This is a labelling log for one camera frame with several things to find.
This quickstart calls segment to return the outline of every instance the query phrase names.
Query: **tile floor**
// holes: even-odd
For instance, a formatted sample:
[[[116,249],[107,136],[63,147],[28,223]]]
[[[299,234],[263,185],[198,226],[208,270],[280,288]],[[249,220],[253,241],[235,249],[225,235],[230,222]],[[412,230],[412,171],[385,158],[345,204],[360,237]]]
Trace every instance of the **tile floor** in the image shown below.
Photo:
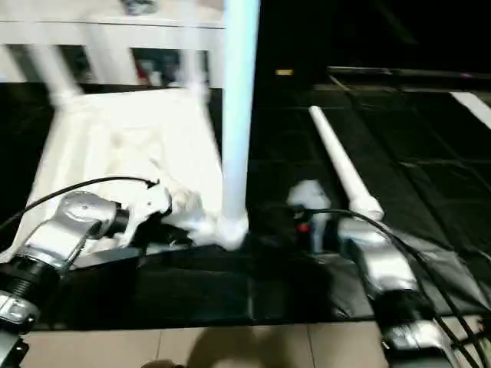
[[[462,336],[455,320],[454,332]],[[470,318],[476,326],[476,318]],[[24,368],[140,368],[172,360],[192,368],[386,367],[374,323],[31,333]]]

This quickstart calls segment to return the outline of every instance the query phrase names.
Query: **white pipe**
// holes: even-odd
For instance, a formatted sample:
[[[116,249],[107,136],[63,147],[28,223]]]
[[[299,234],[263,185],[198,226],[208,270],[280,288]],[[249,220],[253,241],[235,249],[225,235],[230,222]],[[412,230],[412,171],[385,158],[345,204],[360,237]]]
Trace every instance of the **white pipe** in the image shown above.
[[[196,96],[208,103],[209,91],[205,84],[205,70],[200,50],[200,29],[197,15],[198,2],[196,0],[182,0],[180,4],[182,18],[184,19],[184,42],[181,55],[183,57],[184,85]]]
[[[240,247],[249,229],[247,159],[259,8],[259,0],[226,0],[223,195],[217,242],[230,250]]]
[[[41,21],[29,3],[30,0],[10,0],[9,7],[14,16],[21,19],[19,31],[28,40],[35,66],[43,81],[48,85],[51,102],[55,105],[81,93],[73,81],[67,65],[63,62],[60,51],[49,42]]]
[[[308,109],[325,149],[331,157],[332,164],[350,201],[350,210],[360,212],[373,220],[381,220],[384,210],[378,201],[370,195],[358,171],[353,166],[347,153],[339,142],[322,110],[317,106]]]

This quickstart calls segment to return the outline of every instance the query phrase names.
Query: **white plastic chair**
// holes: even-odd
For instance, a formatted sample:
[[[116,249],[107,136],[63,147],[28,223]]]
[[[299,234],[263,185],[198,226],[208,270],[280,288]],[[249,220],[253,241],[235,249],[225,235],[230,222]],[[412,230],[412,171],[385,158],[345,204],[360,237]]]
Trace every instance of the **white plastic chair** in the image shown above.
[[[171,193],[185,188],[200,195],[214,229],[201,239],[198,236],[198,243],[237,249],[248,231],[245,199],[259,0],[226,3],[222,165],[193,42],[195,0],[180,1],[189,16],[189,42],[183,50],[186,88],[85,95],[50,44],[29,0],[9,0],[11,10],[22,12],[26,19],[19,22],[19,30],[31,40],[29,51],[56,111],[28,201],[102,176],[159,179]],[[87,190],[127,205],[145,188],[132,182],[108,182]],[[54,213],[58,202],[51,200],[23,217],[9,254]],[[111,246],[99,242],[85,251]]]

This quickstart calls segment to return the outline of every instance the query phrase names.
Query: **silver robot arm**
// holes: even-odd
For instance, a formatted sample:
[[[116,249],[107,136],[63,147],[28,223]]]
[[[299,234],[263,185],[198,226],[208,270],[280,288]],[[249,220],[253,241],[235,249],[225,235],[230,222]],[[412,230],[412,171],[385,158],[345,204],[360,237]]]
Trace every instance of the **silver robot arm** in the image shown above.
[[[89,192],[71,192],[8,263],[0,264],[0,367],[18,366],[28,351],[21,335],[38,319],[88,239],[124,233],[128,210]]]
[[[406,256],[364,221],[343,219],[338,234],[341,253],[360,271],[390,366],[460,367]]]

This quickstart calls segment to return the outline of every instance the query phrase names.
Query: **black tabletop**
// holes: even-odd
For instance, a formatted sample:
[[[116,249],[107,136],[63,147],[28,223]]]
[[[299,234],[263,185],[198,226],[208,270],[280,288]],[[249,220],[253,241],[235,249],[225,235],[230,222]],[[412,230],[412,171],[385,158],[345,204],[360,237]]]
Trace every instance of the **black tabletop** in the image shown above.
[[[139,87],[86,86],[88,93]],[[25,204],[53,117],[42,86],[0,86],[6,218]],[[325,253],[297,242],[288,191],[317,179],[333,207],[347,200],[308,114],[320,106],[384,221],[432,245],[424,252],[464,313],[487,314],[491,292],[491,130],[450,94],[257,90],[241,251],[210,245],[77,270],[38,329],[106,330],[371,319],[352,263],[338,255],[335,223]],[[221,135],[221,90],[209,112]],[[10,242],[14,234],[3,234]],[[425,282],[440,314],[448,308]]]

